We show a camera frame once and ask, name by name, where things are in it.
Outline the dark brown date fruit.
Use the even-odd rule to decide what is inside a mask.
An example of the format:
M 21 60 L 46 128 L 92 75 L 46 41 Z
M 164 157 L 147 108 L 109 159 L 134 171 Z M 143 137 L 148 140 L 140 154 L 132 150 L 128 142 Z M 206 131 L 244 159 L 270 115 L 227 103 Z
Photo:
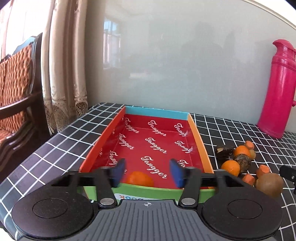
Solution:
M 233 155 L 234 148 L 230 146 L 216 146 L 214 148 L 216 159 L 228 159 Z

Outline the pink thermos flask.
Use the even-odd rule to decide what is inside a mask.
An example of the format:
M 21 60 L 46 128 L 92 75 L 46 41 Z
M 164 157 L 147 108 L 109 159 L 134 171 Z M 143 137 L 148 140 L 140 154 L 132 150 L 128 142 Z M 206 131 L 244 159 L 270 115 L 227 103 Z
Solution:
M 292 107 L 295 106 L 295 48 L 284 39 L 273 42 L 276 53 L 258 128 L 273 138 L 282 138 Z

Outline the carrot piece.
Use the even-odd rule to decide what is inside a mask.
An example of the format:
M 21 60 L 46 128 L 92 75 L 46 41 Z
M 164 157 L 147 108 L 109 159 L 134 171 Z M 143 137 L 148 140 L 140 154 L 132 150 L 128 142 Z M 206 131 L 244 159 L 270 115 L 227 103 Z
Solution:
M 255 178 L 250 174 L 245 174 L 242 180 L 251 186 L 255 184 Z
M 270 173 L 270 168 L 266 165 L 259 165 L 258 169 L 256 170 L 257 178 L 260 178 L 264 174 Z
M 244 146 L 249 149 L 249 150 L 253 150 L 254 149 L 254 144 L 251 141 L 245 141 Z

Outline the dark round chestnut fruit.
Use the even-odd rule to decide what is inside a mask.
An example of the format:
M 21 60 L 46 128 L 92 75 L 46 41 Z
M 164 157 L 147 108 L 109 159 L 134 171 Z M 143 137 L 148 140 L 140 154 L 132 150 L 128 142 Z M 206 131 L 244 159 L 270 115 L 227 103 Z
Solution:
M 251 159 L 246 154 L 237 155 L 234 160 L 240 166 L 240 173 L 246 173 L 251 166 Z

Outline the wooden sofa with orange cushion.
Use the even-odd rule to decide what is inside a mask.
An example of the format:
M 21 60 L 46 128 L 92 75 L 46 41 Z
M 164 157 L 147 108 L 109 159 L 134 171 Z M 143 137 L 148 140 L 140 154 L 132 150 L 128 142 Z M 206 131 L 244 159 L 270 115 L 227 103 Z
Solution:
M 1 179 L 49 137 L 41 83 L 42 35 L 1 60 Z

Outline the brown kiwi fruit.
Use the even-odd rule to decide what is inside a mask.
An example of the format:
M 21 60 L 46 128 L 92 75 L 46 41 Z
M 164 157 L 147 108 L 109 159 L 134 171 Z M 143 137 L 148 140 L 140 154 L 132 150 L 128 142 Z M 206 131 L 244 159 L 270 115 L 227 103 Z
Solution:
M 283 178 L 275 173 L 267 173 L 257 179 L 255 187 L 264 194 L 277 198 L 283 190 Z

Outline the black white checkered tablecloth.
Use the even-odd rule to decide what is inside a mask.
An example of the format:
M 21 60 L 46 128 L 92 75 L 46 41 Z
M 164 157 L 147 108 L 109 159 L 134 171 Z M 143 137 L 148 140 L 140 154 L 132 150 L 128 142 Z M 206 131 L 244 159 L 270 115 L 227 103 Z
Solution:
M 14 204 L 66 171 L 78 169 L 103 128 L 121 108 L 122 104 L 106 102 L 92 106 L 87 114 L 34 151 L 1 183 L 1 240 L 19 238 L 11 219 Z M 254 175 L 262 164 L 274 173 L 283 165 L 295 168 L 295 133 L 286 132 L 281 139 L 274 139 L 253 124 L 196 113 L 192 118 L 214 169 L 219 167 L 214 155 L 216 146 L 235 147 L 247 140 L 254 143 L 256 150 L 250 174 Z

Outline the orange tangerine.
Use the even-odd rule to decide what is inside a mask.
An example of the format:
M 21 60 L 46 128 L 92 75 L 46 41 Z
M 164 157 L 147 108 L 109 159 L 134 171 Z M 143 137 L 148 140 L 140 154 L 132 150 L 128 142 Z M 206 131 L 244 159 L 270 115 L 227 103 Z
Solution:
M 238 156 L 240 154 L 244 154 L 244 155 L 248 156 L 249 158 L 251 157 L 251 154 L 250 154 L 249 149 L 246 146 L 244 146 L 244 145 L 238 146 L 233 151 L 233 156 L 234 157 L 236 157 L 236 156 Z
M 240 174 L 240 165 L 235 160 L 225 161 L 222 164 L 221 169 L 236 177 L 238 177 L 238 175 Z

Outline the beige lace curtain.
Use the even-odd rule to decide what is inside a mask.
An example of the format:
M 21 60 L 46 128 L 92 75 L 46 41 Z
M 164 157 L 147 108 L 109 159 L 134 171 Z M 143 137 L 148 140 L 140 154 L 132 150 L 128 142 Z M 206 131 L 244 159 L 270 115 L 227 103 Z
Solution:
M 85 78 L 87 1 L 51 1 L 41 43 L 41 83 L 49 133 L 88 110 Z

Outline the colourful cardboard box tray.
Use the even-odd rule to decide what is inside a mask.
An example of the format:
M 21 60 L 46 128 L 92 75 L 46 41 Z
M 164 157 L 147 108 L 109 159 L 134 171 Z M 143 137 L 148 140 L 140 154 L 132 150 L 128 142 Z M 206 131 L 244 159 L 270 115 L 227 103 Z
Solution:
M 125 106 L 103 132 L 81 164 L 89 173 L 114 167 L 125 159 L 125 174 L 114 188 L 117 200 L 175 199 L 182 194 L 170 173 L 170 160 L 203 173 L 213 168 L 191 114 L 181 111 Z M 154 187 L 126 184 L 134 171 L 151 176 Z

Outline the orange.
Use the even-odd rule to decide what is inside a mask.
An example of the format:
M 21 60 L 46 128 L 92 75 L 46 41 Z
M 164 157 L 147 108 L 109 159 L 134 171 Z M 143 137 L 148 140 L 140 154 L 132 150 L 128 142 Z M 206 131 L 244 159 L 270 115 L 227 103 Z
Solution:
M 154 180 L 151 176 L 140 171 L 134 171 L 126 178 L 126 184 L 154 187 Z

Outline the small green kiwi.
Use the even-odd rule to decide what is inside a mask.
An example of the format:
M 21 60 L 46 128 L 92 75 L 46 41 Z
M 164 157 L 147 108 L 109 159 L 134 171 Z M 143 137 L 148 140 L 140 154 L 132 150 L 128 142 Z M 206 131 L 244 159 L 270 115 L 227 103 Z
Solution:
M 250 149 L 249 150 L 249 153 L 250 153 L 250 159 L 251 160 L 254 160 L 256 158 L 256 152 L 255 152 L 255 150 Z

